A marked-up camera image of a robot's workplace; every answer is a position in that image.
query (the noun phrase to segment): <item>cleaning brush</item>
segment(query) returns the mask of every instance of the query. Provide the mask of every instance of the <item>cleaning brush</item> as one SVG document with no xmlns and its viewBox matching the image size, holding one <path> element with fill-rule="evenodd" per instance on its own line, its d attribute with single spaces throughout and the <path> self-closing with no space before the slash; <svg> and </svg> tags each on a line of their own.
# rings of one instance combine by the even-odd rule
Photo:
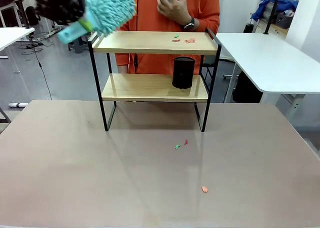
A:
<svg viewBox="0 0 320 228">
<path fill-rule="evenodd" d="M 64 44 L 94 30 L 107 36 L 132 19 L 136 12 L 135 0 L 85 1 L 85 15 L 58 33 Z"/>
</svg>

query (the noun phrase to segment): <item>gray floor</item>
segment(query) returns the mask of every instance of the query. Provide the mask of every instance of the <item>gray floor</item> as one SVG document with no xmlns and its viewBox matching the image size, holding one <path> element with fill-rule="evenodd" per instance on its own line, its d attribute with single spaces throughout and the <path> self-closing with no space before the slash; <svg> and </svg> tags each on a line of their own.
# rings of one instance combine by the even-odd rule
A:
<svg viewBox="0 0 320 228">
<path fill-rule="evenodd" d="M 35 26 L 35 34 L 46 31 L 45 26 Z M 97 100 L 97 91 L 92 71 L 89 52 L 84 50 L 80 54 L 68 51 L 56 35 L 50 38 L 54 45 L 45 47 L 37 52 L 44 70 L 53 99 L 57 100 Z M 49 93 L 44 76 L 39 68 L 35 54 L 22 55 L 26 50 L 19 49 L 24 43 L 16 42 L 9 49 L 13 58 L 0 60 L 0 107 L 9 110 L 11 102 L 30 102 L 34 99 L 49 99 Z M 0 55 L 9 55 L 8 48 L 1 51 Z M 104 87 L 108 76 L 108 63 L 106 55 L 95 56 L 101 89 Z M 114 56 L 111 57 L 114 72 L 117 72 Z M 15 74 L 15 62 L 20 74 Z M 220 62 L 217 78 L 214 85 L 212 102 L 222 103 L 228 88 L 229 81 L 223 80 L 223 74 L 231 74 L 234 64 Z M 301 135 L 310 139 L 319 149 L 320 136 L 318 132 L 304 132 Z"/>
</svg>

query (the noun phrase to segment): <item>orange hoodie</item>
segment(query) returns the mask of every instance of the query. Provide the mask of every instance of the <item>orange hoodie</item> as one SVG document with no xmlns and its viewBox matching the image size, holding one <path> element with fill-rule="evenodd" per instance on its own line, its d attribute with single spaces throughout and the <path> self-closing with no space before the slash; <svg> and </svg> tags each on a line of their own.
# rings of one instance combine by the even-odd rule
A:
<svg viewBox="0 0 320 228">
<path fill-rule="evenodd" d="M 197 32 L 204 32 L 210 28 L 217 33 L 220 23 L 219 0 L 186 0 L 188 11 L 194 18 L 199 19 L 200 26 Z M 137 16 L 127 22 L 120 30 L 125 31 L 182 31 L 181 26 L 161 15 L 157 10 L 157 0 L 138 0 L 138 22 Z M 116 54 L 117 65 L 128 65 L 129 73 L 153 73 L 172 74 L 174 59 L 179 56 L 188 56 L 196 60 L 195 74 L 199 72 L 199 55 L 181 54 L 138 54 L 138 68 L 135 71 L 134 54 Z"/>
</svg>

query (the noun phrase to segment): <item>shelf board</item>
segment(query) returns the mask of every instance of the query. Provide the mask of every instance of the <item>shelf board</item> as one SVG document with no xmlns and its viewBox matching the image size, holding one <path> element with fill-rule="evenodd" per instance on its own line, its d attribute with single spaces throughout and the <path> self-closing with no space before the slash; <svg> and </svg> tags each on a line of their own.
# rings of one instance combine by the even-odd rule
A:
<svg viewBox="0 0 320 228">
<path fill-rule="evenodd" d="M 199 75 L 189 89 L 172 86 L 172 75 L 110 74 L 102 92 L 103 101 L 207 102 L 208 94 Z"/>
<path fill-rule="evenodd" d="M 194 38 L 195 43 L 186 43 Z M 94 52 L 216 55 L 218 46 L 204 32 L 116 31 L 97 43 Z"/>
</svg>

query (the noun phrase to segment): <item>black watch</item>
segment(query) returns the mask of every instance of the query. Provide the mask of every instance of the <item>black watch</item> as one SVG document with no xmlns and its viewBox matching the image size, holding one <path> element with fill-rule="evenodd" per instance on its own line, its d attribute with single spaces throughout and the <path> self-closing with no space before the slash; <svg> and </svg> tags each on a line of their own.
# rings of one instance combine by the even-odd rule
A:
<svg viewBox="0 0 320 228">
<path fill-rule="evenodd" d="M 184 30 L 190 30 L 195 26 L 195 18 L 191 17 L 191 22 L 189 22 L 187 25 L 183 26 Z"/>
</svg>

